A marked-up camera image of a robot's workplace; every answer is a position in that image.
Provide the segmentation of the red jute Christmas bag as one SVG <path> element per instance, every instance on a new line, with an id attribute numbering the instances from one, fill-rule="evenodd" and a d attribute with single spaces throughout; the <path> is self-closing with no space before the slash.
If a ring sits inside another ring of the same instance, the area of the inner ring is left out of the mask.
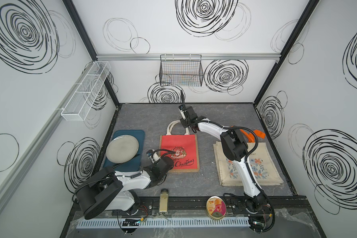
<path id="1" fill-rule="evenodd" d="M 188 128 L 185 128 L 184 134 L 172 134 L 172 129 L 177 124 L 181 124 L 180 120 L 169 123 L 166 135 L 160 137 L 160 148 L 174 152 L 174 154 L 169 155 L 174 162 L 174 167 L 171 172 L 199 172 L 197 135 L 190 134 Z"/>

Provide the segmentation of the beige floral canvas tote bag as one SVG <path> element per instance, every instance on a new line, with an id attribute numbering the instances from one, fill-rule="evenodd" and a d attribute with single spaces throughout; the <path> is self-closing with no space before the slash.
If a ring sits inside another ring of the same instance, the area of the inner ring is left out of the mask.
<path id="1" fill-rule="evenodd" d="M 217 173 L 221 186 L 243 186 L 237 167 L 223 153 L 221 142 L 213 144 Z M 258 148 L 249 156 L 252 172 L 262 186 L 278 186 L 284 181 L 269 154 L 267 144 L 260 142 Z"/>

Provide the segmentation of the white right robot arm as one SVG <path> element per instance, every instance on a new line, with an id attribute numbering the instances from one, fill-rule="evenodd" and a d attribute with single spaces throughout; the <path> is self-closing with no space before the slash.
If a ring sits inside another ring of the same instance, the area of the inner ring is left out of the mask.
<path id="1" fill-rule="evenodd" d="M 191 106 L 186 107 L 182 104 L 178 108 L 182 116 L 180 121 L 184 128 L 192 129 L 193 132 L 207 133 L 221 141 L 224 155 L 236 166 L 242 180 L 247 211 L 252 214 L 260 211 L 263 205 L 268 202 L 268 197 L 259 185 L 249 161 L 250 154 L 257 149 L 259 144 L 257 136 L 253 135 L 255 145 L 249 149 L 242 133 L 242 130 L 250 131 L 248 128 L 223 126 L 204 116 L 199 117 Z"/>

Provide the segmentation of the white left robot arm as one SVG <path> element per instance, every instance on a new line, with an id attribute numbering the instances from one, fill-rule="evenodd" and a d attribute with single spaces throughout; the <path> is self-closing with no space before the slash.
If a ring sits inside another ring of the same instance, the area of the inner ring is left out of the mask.
<path id="1" fill-rule="evenodd" d="M 86 220 L 106 210 L 133 211 L 138 203 L 134 191 L 163 183 L 173 167 L 174 161 L 168 153 L 152 155 L 152 164 L 135 172 L 105 167 L 83 182 L 74 195 Z"/>

